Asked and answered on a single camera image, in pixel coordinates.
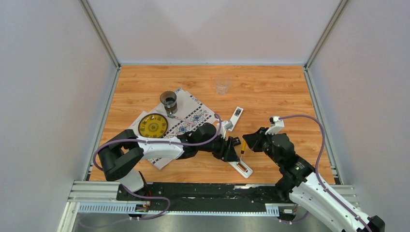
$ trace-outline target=wooden table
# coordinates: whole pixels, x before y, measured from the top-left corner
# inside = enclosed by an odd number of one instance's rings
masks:
[[[226,95],[215,91],[214,77],[221,73],[232,77]],[[158,105],[161,93],[179,87],[218,113],[222,120],[229,120],[237,106],[244,108],[234,131],[228,134],[233,137],[242,138],[259,127],[269,127],[272,115],[315,116],[299,66],[123,66],[100,144],[128,128],[142,111],[149,112]],[[314,165],[322,141],[318,125],[305,118],[286,119],[281,132],[287,133],[296,152]],[[190,159],[173,160],[161,171],[146,160],[135,169],[148,182],[274,184],[281,178],[277,165],[264,153],[247,149],[243,161],[253,169],[248,179],[206,152],[198,152]],[[334,183],[326,153],[319,170],[328,183]],[[103,172],[93,168],[90,180],[105,180]]]

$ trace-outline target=purple cable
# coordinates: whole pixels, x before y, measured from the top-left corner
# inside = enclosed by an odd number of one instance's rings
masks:
[[[354,216],[354,218],[358,219],[359,222],[362,223],[365,226],[365,228],[367,229],[368,232],[372,232],[370,227],[365,223],[365,221],[363,221],[363,219],[361,217],[359,217],[352,209],[350,209],[345,203],[343,203],[343,201],[341,201],[334,193],[332,193],[329,189],[326,188],[326,186],[324,185],[322,179],[320,178],[320,175],[319,175],[319,161],[320,161],[320,158],[322,157],[322,153],[323,153],[323,149],[324,149],[324,136],[325,136],[324,128],[323,128],[322,124],[317,119],[315,119],[314,117],[309,116],[309,115],[290,115],[290,116],[280,117],[279,119],[282,120],[282,119],[287,119],[287,118],[292,118],[292,117],[307,117],[307,118],[312,119],[313,121],[315,121],[319,125],[321,133],[322,133],[322,146],[321,146],[321,149],[319,151],[319,155],[318,155],[318,158],[316,159],[316,164],[315,164],[316,177],[317,177],[320,185],[323,187],[323,189],[325,189],[325,191],[327,193],[329,193],[329,195],[332,196],[333,199],[335,199],[347,211],[349,211],[349,213],[351,213]]]
[[[146,140],[142,140],[142,139],[118,139],[118,140],[110,141],[110,142],[107,142],[107,143],[101,145],[101,146],[94,152],[94,154],[93,154],[93,156],[92,156],[92,162],[94,163],[94,166],[95,166],[98,170],[102,171],[103,168],[100,167],[100,166],[97,164],[96,160],[95,160],[96,157],[97,157],[97,154],[98,154],[102,149],[104,149],[106,146],[109,146],[109,145],[111,145],[111,144],[117,144],[117,143],[137,142],[137,143],[147,143],[147,144],[175,144],[175,145],[183,145],[183,146],[201,146],[201,145],[207,144],[207,143],[213,141],[216,137],[219,136],[219,132],[220,132],[220,129],[221,129],[221,127],[222,127],[222,120],[221,120],[220,116],[219,116],[218,114],[215,114],[215,117],[216,117],[216,118],[218,119],[218,121],[219,121],[218,130],[217,130],[217,132],[215,133],[215,135],[212,136],[212,138],[206,140],[205,142],[201,142],[201,143],[197,143],[197,144],[188,144],[188,143],[180,143],[180,142],[169,142],[169,141],[165,141],[165,140],[146,141]]]
[[[118,221],[115,221],[115,222],[112,222],[112,223],[110,223],[110,224],[103,225],[103,226],[87,226],[87,225],[84,225],[84,224],[81,222],[80,219],[77,220],[77,223],[78,223],[81,227],[84,227],[84,228],[86,228],[86,229],[94,229],[94,230],[97,230],[97,229],[101,229],[101,228],[104,228],[104,227],[113,226],[113,225],[115,225],[115,224],[117,224],[117,223],[124,222],[124,221],[129,221],[129,220],[130,220],[130,218],[128,217],[128,218],[120,219],[120,220],[118,220]]]
[[[299,222],[305,220],[305,218],[306,218],[309,214],[310,214],[309,211],[306,211],[305,215],[303,215],[303,217],[299,218],[298,220],[293,220],[293,221],[285,221],[285,220],[282,220],[282,221],[283,221],[284,223],[287,223],[287,224],[297,224],[297,223],[299,223]]]
[[[154,216],[150,216],[150,217],[140,217],[139,220],[150,220],[150,219],[158,218],[158,217],[160,217],[163,213],[165,213],[166,211],[168,211],[169,207],[171,206],[171,201],[170,201],[168,198],[166,198],[166,197],[147,197],[147,196],[141,196],[141,195],[138,195],[138,194],[135,194],[135,193],[131,192],[131,190],[129,190],[129,189],[128,189],[127,187],[125,187],[124,185],[123,185],[123,187],[124,187],[124,189],[127,191],[127,193],[131,194],[131,195],[134,196],[134,197],[139,197],[139,198],[142,198],[142,199],[149,199],[149,200],[166,200],[166,201],[168,202],[167,207],[166,207],[164,210],[162,210],[161,212],[159,212],[158,214],[156,214],[156,215],[154,215]]]

